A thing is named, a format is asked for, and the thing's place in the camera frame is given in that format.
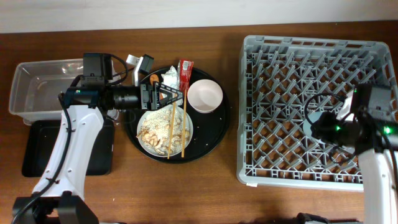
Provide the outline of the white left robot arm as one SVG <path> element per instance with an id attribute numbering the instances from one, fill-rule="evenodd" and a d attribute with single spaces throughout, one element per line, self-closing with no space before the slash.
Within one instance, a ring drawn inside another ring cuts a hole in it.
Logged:
<path id="1" fill-rule="evenodd" d="M 154 111 L 181 91 L 154 82 L 139 86 L 71 86 L 58 96 L 62 120 L 44 173 L 30 197 L 18 197 L 13 223 L 98 223 L 84 201 L 86 171 L 108 109 Z"/>

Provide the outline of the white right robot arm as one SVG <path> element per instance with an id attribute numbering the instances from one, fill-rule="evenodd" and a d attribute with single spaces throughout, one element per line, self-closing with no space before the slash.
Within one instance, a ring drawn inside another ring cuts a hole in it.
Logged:
<path id="1" fill-rule="evenodd" d="M 337 151 L 354 151 L 337 164 L 358 158 L 365 194 L 365 223 L 397 223 L 397 121 L 391 103 L 392 88 L 359 84 L 345 96 L 338 113 L 305 113 L 305 134 L 331 144 Z"/>

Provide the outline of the light blue cup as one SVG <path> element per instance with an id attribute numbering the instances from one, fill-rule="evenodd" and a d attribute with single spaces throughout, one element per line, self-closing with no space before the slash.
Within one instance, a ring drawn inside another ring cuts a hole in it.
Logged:
<path id="1" fill-rule="evenodd" d="M 312 123 L 315 123 L 316 121 L 319 120 L 321 115 L 322 115 L 322 112 L 321 111 L 317 111 L 317 112 L 313 112 L 313 113 L 309 114 L 308 117 L 309 117 L 309 119 L 310 119 L 310 121 Z M 304 134 L 307 137 L 311 137 L 312 136 L 311 127 L 312 127 L 312 125 L 310 124 L 310 122 L 307 119 L 305 119 L 304 122 L 303 122 L 303 131 L 304 131 Z"/>

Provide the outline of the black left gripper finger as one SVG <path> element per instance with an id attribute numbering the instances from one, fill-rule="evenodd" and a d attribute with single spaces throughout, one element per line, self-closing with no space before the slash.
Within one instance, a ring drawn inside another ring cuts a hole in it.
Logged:
<path id="1" fill-rule="evenodd" d="M 179 91 L 175 88 L 172 88 L 170 86 L 164 85 L 162 83 L 159 83 L 159 82 L 154 82 L 153 86 L 159 93 L 171 94 L 171 95 L 181 95 L 182 94 L 181 91 Z"/>
<path id="2" fill-rule="evenodd" d="M 178 100 L 181 100 L 182 98 L 183 98 L 182 94 L 171 93 L 171 94 L 167 95 L 165 98 L 158 100 L 157 108 L 161 109 L 167 105 L 171 105 L 171 104 L 177 102 Z"/>

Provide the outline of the white napkin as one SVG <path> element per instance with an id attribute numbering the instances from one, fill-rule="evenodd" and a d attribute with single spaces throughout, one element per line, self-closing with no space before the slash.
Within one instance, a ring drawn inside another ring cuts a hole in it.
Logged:
<path id="1" fill-rule="evenodd" d="M 178 74 L 177 69 L 174 66 L 171 66 L 167 72 L 161 74 L 161 77 L 163 78 L 162 84 L 179 90 L 180 75 Z"/>

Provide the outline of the red snack wrapper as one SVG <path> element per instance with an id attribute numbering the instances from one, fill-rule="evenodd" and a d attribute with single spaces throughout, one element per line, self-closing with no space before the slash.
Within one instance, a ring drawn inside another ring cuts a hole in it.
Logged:
<path id="1" fill-rule="evenodd" d="M 178 74 L 180 77 L 179 89 L 184 93 L 189 88 L 190 77 L 192 75 L 194 62 L 191 60 L 181 59 L 178 64 Z"/>

